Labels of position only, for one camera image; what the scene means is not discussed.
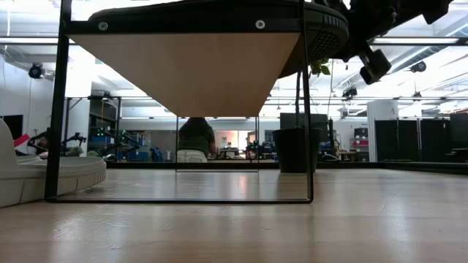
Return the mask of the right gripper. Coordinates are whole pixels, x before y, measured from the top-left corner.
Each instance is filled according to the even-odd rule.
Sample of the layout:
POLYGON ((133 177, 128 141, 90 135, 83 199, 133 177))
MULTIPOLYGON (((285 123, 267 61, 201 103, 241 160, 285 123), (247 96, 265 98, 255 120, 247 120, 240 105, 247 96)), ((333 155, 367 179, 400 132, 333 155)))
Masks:
POLYGON ((407 22, 423 12, 420 1, 355 0, 344 11, 349 23, 349 39, 344 46, 344 60, 349 61, 364 49, 367 41, 407 22))

